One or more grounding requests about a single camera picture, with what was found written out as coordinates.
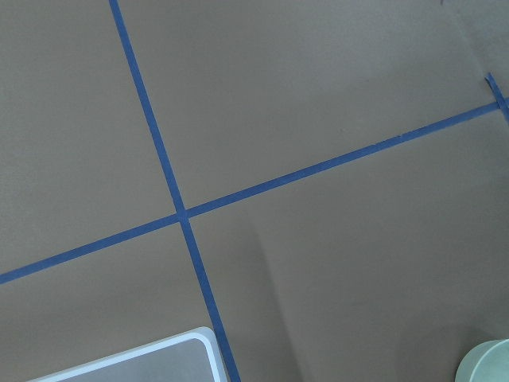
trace blue tape strip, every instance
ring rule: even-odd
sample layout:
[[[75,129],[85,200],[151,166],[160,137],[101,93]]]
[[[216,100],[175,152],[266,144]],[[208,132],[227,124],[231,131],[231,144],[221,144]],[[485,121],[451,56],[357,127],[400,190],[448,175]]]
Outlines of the blue tape strip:
[[[31,275],[32,273],[38,271],[43,271],[44,269],[48,269],[50,267],[55,267],[58,264],[77,259],[78,257],[88,255],[100,249],[111,247],[112,245],[133,239],[134,237],[145,235],[146,233],[156,231],[159,228],[167,227],[177,222],[177,215],[163,217],[144,225],[128,229],[127,231],[116,233],[112,236],[105,237],[104,239],[94,241],[93,243],[60,253],[59,255],[54,255],[52,257],[48,257],[47,259],[25,265],[24,267],[8,271],[0,275],[0,285],[14,281],[15,279],[20,279],[21,277]]]
[[[507,124],[509,124],[509,107],[507,105],[506,99],[503,98],[499,85],[496,83],[495,78],[491,73],[488,73],[486,76],[486,81],[489,83],[490,88],[492,89],[493,96],[495,97],[496,102],[502,111],[503,117],[506,119]]]
[[[447,119],[442,119],[439,122],[421,127],[417,130],[409,131],[405,134],[401,134],[396,137],[386,139],[385,141],[381,141],[373,145],[363,147],[362,149],[352,151],[348,154],[340,155],[339,157],[335,157],[327,161],[317,163],[316,165],[306,167],[305,169],[288,173],[287,175],[283,175],[282,177],[276,177],[275,179],[272,179],[270,181],[260,183],[259,185],[253,185],[248,189],[243,189],[241,191],[237,191],[236,193],[231,193],[225,197],[215,199],[214,201],[209,201],[207,203],[203,203],[202,205],[197,205],[196,207],[188,209],[188,216],[194,217],[201,215],[202,213],[210,212],[214,209],[224,207],[225,205],[235,203],[236,201],[241,201],[243,199],[247,199],[248,197],[253,197],[254,195],[257,195],[259,193],[264,193],[270,189],[275,189],[277,187],[281,187],[282,185],[287,185],[288,183],[298,181],[299,179],[302,179],[304,177],[309,177],[311,175],[314,175],[315,173],[326,171],[333,167],[343,165],[344,163],[352,162],[355,161],[356,159],[366,157],[374,153],[378,153],[379,151],[386,150],[390,147],[401,145],[404,142],[409,142],[416,138],[420,138],[424,135],[428,135],[436,131],[443,130],[446,127],[451,127],[457,125],[458,123],[474,119],[481,115],[485,115],[487,113],[495,111],[498,108],[499,107],[497,103],[494,102],[488,105],[478,107],[476,109],[472,109],[470,111],[466,111],[465,113],[461,113],[459,115],[454,115],[453,117]]]
[[[217,341],[219,343],[221,353],[223,354],[224,363],[227,367],[230,380],[232,382],[240,382],[239,371],[231,352],[230,343],[227,339],[226,331],[224,330],[219,310],[217,309],[216,300],[214,299],[212,288],[210,286],[210,282],[208,280],[208,276],[200,256],[200,251],[198,249],[198,245],[196,244],[196,239],[192,232],[191,224],[189,223],[184,202],[182,201],[181,192],[178,189],[177,179],[173,173],[168,153],[166,152],[165,145],[162,141],[161,132],[157,126],[157,121],[153,114],[152,106],[150,105],[149,96],[147,95],[142,75],[139,71],[136,57],[134,55],[134,50],[130,43],[129,35],[127,34],[127,29],[124,25],[117,0],[110,0],[110,7],[115,19],[115,24],[117,25],[117,30],[119,31],[120,40],[122,41],[122,46],[126,54],[131,75],[133,77],[133,81],[136,86],[140,102],[142,104],[143,113],[145,114],[146,122],[148,123],[150,133],[152,134],[157,156],[159,157],[159,162],[161,163],[161,167],[165,174],[169,192],[173,198],[173,203],[175,204],[178,220],[181,223],[185,242],[188,246],[189,254],[191,255],[192,265],[194,266],[196,277],[198,278],[198,283],[200,284],[200,289],[204,296],[205,305],[207,306],[208,315],[211,318],[212,326],[214,327]]]

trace plastic container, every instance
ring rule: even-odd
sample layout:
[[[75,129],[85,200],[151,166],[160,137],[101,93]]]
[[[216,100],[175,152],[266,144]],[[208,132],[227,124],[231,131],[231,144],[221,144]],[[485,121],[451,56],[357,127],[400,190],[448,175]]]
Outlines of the plastic container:
[[[509,382],[509,340],[484,342],[470,350],[455,382]]]

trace blue line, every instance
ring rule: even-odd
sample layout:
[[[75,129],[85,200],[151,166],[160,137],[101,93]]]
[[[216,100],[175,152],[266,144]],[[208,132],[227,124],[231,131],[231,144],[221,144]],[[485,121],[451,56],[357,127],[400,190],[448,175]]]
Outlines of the blue line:
[[[498,103],[500,110],[502,111],[503,117],[506,119],[506,122],[509,124],[509,107],[507,106],[507,101],[503,98],[502,91],[500,91],[499,85],[496,83],[495,78],[491,73],[488,73],[486,76],[486,81],[489,83],[490,88],[492,89],[493,96]]]
[[[175,204],[175,210],[177,211],[178,220],[181,223],[182,233],[184,234],[185,242],[188,246],[189,254],[191,255],[192,265],[194,266],[196,277],[198,278],[198,282],[200,284],[201,293],[204,296],[208,315],[210,316],[212,326],[214,327],[214,331],[216,333],[217,341],[221,348],[221,353],[223,354],[224,363],[226,364],[231,381],[240,382],[239,371],[231,352],[230,343],[227,339],[226,331],[224,330],[219,310],[217,309],[216,300],[214,299],[214,295],[212,293],[212,288],[210,286],[210,282],[208,280],[207,273],[200,256],[198,245],[196,244],[195,236],[192,233],[191,224],[189,223],[184,202],[182,201],[181,192],[178,189],[177,179],[175,178],[175,174],[170,164],[168,154],[166,153],[165,145],[161,137],[161,132],[157,126],[157,121],[153,114],[152,106],[150,105],[149,96],[147,95],[142,75],[139,71],[133,47],[130,43],[129,35],[127,34],[127,29],[124,25],[117,0],[110,0],[110,7],[115,19],[115,24],[117,25],[117,29],[119,31],[120,40],[122,41],[122,46],[126,54],[130,72],[133,77],[136,90],[138,91],[143,113],[145,114],[146,122],[148,123],[150,133],[152,134],[157,156],[159,157],[159,162],[161,163],[161,167],[165,174],[169,192],[173,198],[173,203]]]
[[[178,222],[176,214],[166,216],[161,219],[146,223],[144,225],[128,229],[127,231],[115,233],[112,236],[108,236],[105,237],[104,239],[94,241],[93,243],[85,244],[81,247],[74,248],[70,251],[60,253],[59,255],[54,255],[52,257],[48,257],[47,259],[43,259],[35,263],[31,263],[29,265],[25,265],[24,267],[8,271],[0,275],[0,285],[8,283],[10,281],[14,281],[15,279],[20,279],[22,277],[31,275],[32,273],[38,271],[43,271],[44,269],[48,269],[50,267],[55,267],[58,264],[65,263],[66,261],[69,260],[77,259],[78,257],[88,255],[100,249],[111,247],[112,245],[133,239],[134,237],[145,235],[146,233],[156,231],[159,228],[175,224],[176,222]]]
[[[272,179],[270,181],[265,181],[258,185],[253,185],[247,189],[243,189],[241,191],[237,191],[236,193],[231,193],[225,197],[215,199],[214,201],[208,201],[206,203],[203,203],[202,205],[197,205],[196,207],[188,209],[188,216],[194,217],[201,215],[202,213],[210,212],[214,209],[224,207],[225,205],[235,203],[236,201],[241,201],[248,197],[253,197],[254,195],[257,195],[259,193],[264,193],[270,189],[275,189],[277,187],[281,187],[282,185],[287,185],[292,181],[298,181],[304,177],[314,175],[315,173],[326,171],[333,167],[343,165],[344,163],[352,162],[355,161],[356,159],[360,159],[362,157],[378,153],[379,151],[386,150],[390,147],[401,145],[404,142],[409,142],[416,138],[420,138],[424,135],[428,135],[436,131],[443,130],[446,127],[451,127],[457,125],[458,123],[462,123],[470,119],[480,117],[481,115],[485,115],[487,113],[495,111],[498,108],[499,106],[497,105],[496,102],[494,102],[488,105],[478,107],[476,109],[472,109],[470,111],[466,111],[465,113],[461,113],[459,115],[455,115],[447,119],[442,119],[439,122],[421,127],[417,130],[409,131],[405,134],[401,134],[393,138],[386,139],[385,141],[381,141],[373,145],[363,147],[362,149],[352,151],[348,154],[340,155],[327,161],[317,163],[316,165],[306,167],[302,170],[294,171],[281,177],[276,177],[275,179]]]

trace mint green container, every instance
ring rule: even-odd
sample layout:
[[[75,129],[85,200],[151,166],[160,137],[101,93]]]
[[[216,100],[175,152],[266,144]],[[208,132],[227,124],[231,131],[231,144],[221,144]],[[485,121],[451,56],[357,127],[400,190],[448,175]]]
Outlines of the mint green container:
[[[455,382],[509,382],[509,340],[484,342],[470,350]]]

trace gray surface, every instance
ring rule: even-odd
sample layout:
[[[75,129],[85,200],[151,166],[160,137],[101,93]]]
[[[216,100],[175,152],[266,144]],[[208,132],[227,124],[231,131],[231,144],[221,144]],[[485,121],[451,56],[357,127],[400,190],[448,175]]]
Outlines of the gray surface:
[[[121,1],[188,207],[509,95],[506,2]],[[0,1],[1,272],[173,211],[107,2]],[[509,337],[499,112],[192,219],[243,381]],[[179,227],[0,286],[28,380],[211,326]]]
[[[214,382],[203,342],[180,344],[100,368],[70,382]]]

